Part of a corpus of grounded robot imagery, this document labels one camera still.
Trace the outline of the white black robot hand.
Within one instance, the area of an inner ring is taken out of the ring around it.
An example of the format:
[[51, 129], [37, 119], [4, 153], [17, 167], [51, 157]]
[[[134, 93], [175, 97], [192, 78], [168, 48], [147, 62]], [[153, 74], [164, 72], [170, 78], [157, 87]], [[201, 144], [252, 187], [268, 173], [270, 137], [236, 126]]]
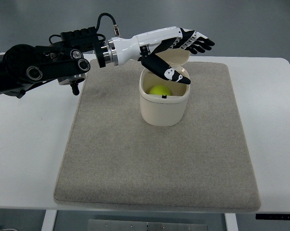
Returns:
[[181, 49], [192, 54], [210, 51], [215, 45], [205, 35], [190, 29], [176, 26], [138, 34], [130, 39], [112, 38], [116, 55], [113, 62], [123, 65], [129, 60], [140, 61], [150, 72], [165, 81], [189, 85], [190, 79], [157, 56], [157, 53], [170, 49]]

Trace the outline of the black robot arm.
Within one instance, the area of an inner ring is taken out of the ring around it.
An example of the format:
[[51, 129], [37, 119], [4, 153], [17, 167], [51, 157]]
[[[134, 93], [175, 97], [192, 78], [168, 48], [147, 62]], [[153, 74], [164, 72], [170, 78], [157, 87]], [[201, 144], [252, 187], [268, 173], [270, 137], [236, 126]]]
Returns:
[[85, 52], [94, 52], [99, 67], [114, 61], [105, 36], [98, 33], [104, 16], [112, 20], [114, 32], [119, 35], [115, 18], [102, 13], [96, 26], [62, 32], [58, 35], [61, 40], [49, 46], [19, 44], [0, 54], [0, 94], [20, 99], [28, 91], [58, 80], [60, 85], [69, 85], [73, 94], [79, 95], [78, 84], [85, 80], [91, 68], [84, 58]]

